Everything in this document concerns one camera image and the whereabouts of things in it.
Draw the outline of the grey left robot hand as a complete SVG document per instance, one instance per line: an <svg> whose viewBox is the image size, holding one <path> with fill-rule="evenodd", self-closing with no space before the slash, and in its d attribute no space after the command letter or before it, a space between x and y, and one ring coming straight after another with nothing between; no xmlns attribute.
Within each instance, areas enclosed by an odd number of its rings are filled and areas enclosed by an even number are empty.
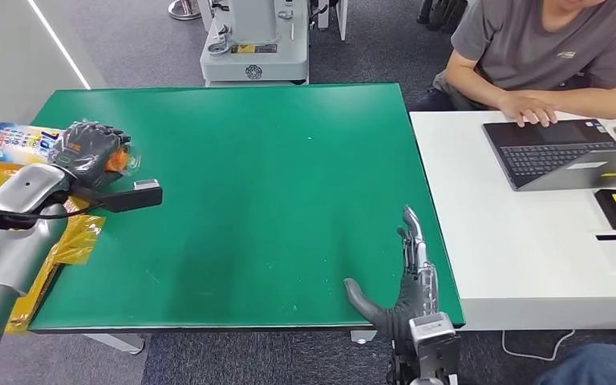
<svg viewBox="0 0 616 385"><path fill-rule="evenodd" d="M122 177L106 164L130 144L131 137L117 128L94 121L75 122L55 142L47 163L69 173L82 186L99 190Z"/></svg>

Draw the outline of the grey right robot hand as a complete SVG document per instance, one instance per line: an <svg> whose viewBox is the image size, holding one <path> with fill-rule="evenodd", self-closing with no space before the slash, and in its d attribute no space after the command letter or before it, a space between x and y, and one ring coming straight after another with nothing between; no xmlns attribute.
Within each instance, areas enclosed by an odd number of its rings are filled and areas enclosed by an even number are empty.
<svg viewBox="0 0 616 385"><path fill-rule="evenodd" d="M392 307L384 308L370 300L353 278L343 280L352 307L398 346L412 341L410 320L438 311L436 269L428 260L419 219L408 205L403 207L403 222L406 226L398 228L403 247L403 273Z"/></svg>

